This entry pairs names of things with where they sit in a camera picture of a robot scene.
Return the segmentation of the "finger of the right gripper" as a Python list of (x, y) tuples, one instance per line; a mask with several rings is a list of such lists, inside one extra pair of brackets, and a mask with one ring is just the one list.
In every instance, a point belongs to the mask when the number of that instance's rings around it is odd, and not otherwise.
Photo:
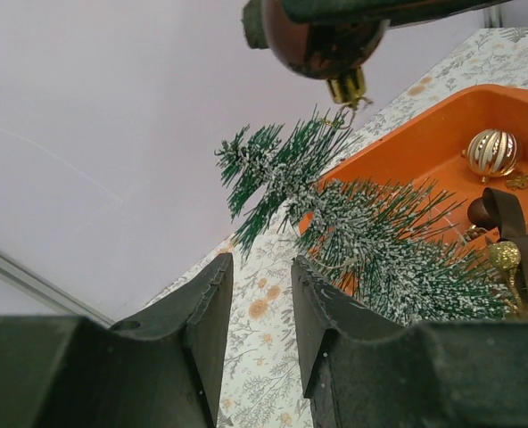
[(482, 10), (503, 1), (486, 0), (284, 0), (296, 23), (348, 24), (388, 20), (392, 27), (436, 21)]
[(262, 23), (261, 0), (248, 0), (242, 10), (243, 33), (250, 49), (268, 49)]

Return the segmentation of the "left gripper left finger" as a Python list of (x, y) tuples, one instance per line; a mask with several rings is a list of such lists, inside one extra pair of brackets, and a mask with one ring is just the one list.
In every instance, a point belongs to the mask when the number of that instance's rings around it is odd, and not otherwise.
[(0, 316), (0, 427), (213, 427), (234, 282), (231, 254), (103, 327)]

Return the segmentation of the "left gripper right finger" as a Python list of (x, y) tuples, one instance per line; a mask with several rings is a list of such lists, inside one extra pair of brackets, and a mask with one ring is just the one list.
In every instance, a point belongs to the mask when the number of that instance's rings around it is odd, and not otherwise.
[(528, 322), (393, 323), (292, 265), (316, 427), (528, 427)]

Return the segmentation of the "dark glossy bauble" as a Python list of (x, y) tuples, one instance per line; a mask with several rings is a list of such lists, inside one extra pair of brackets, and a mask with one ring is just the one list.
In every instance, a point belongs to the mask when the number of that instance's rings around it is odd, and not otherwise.
[(335, 103), (355, 110), (367, 91), (361, 66), (390, 22), (295, 23), (279, 1), (264, 1), (260, 11), (266, 42), (275, 57), (299, 76), (325, 81)]

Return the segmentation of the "small frosted christmas tree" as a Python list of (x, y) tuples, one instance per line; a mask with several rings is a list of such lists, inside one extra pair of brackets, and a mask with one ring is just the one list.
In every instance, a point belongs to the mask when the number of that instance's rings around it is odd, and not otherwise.
[(242, 224), (235, 240), (248, 255), (276, 214), (298, 234), (294, 245), (331, 285), (400, 325), (500, 320), (502, 286), (478, 251), (446, 242), (456, 196), (432, 180), (324, 178), (349, 146), (345, 117), (314, 114), (288, 137), (277, 124), (243, 128), (215, 152), (227, 205)]

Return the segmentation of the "orange plastic tray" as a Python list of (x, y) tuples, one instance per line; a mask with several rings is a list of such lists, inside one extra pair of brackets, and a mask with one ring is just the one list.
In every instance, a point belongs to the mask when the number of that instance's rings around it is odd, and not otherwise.
[[(444, 211), (451, 204), (457, 208), (440, 219), (433, 231), (446, 243), (457, 242), (470, 227), (467, 207), (484, 188), (461, 153), (475, 135), (488, 128), (516, 137), (523, 148), (517, 169), (528, 174), (528, 90), (478, 85), (451, 95), (374, 141), (325, 173), (318, 185), (333, 179), (343, 183), (369, 179), (379, 185), (431, 185), (434, 194), (446, 191), (451, 197), (437, 210)], [(515, 194), (528, 230), (528, 187)]]

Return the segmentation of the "brown ribbon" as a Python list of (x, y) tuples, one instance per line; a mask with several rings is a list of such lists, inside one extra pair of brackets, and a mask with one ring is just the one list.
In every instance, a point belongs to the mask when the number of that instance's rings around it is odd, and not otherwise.
[(478, 218), (468, 213), (475, 226), (496, 228), (496, 242), (486, 237), (486, 251), (491, 265), (499, 272), (508, 289), (505, 304), (515, 317), (528, 319), (528, 232), (518, 198), (508, 192), (486, 187), (477, 199), (483, 206)]

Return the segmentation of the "brown matte bauble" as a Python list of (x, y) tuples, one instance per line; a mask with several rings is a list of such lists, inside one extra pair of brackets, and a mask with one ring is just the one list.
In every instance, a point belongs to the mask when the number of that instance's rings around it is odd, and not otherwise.
[(474, 226), (491, 230), (496, 226), (495, 221), (485, 208), (482, 197), (476, 198), (468, 205), (467, 218)]

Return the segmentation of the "large gold striped bauble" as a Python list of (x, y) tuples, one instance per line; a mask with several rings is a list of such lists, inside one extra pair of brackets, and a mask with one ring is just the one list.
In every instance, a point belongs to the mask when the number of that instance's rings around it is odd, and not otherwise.
[(462, 155), (482, 184), (509, 175), (522, 159), (524, 145), (512, 133), (485, 129), (475, 135)]

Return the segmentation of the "aluminium frame rail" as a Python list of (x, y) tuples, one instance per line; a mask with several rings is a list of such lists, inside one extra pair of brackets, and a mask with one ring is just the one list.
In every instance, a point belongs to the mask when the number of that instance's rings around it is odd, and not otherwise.
[(106, 327), (115, 323), (110, 317), (24, 267), (3, 251), (0, 251), (0, 278), (16, 290), (27, 294), (48, 308), (63, 313), (82, 315)]

